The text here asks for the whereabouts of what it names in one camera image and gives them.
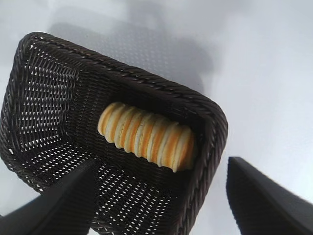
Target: dark brown wicker basket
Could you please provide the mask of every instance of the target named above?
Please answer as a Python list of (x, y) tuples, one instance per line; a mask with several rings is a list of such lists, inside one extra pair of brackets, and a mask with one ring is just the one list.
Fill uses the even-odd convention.
[[(122, 101), (189, 125), (199, 154), (173, 173), (107, 143), (97, 133), (104, 108)], [(0, 154), (38, 192), (89, 158), (100, 158), (100, 234), (188, 234), (227, 137), (220, 107), (185, 86), (45, 33), (19, 43), (4, 97)]]

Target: ridged bread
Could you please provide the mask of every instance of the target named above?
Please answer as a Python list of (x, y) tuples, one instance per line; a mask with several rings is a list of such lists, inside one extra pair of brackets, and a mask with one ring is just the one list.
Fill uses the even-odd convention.
[(121, 102), (103, 111), (98, 132), (117, 148), (174, 172), (191, 169), (196, 155), (195, 136), (188, 126)]

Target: white surface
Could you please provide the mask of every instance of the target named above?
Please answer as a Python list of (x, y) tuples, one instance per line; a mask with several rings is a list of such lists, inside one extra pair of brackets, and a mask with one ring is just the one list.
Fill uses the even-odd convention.
[[(203, 93), (225, 111), (229, 137), (191, 234), (238, 235), (225, 193), (228, 156), (313, 202), (312, 7), (311, 0), (0, 0), (0, 99), (17, 43), (31, 31)], [(2, 162), (0, 187), (1, 214), (37, 195)]]

